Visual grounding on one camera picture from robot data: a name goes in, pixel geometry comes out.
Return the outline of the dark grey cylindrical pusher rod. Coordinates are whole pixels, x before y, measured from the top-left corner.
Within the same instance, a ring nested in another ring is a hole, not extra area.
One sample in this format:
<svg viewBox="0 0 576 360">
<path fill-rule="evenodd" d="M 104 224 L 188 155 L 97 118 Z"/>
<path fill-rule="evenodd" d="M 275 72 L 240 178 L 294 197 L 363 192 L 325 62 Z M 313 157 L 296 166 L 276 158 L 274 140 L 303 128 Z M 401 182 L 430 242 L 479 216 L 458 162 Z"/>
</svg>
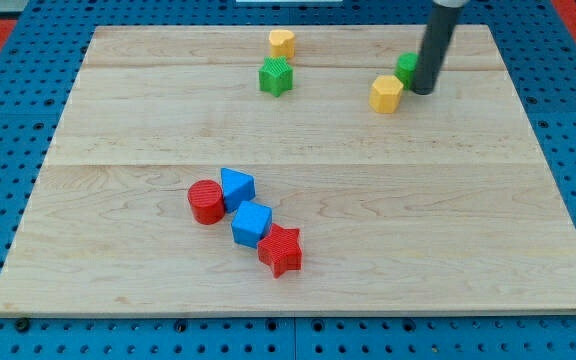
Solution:
<svg viewBox="0 0 576 360">
<path fill-rule="evenodd" d="M 465 0 L 433 0 L 420 45 L 411 90 L 418 95 L 434 91 Z"/>
</svg>

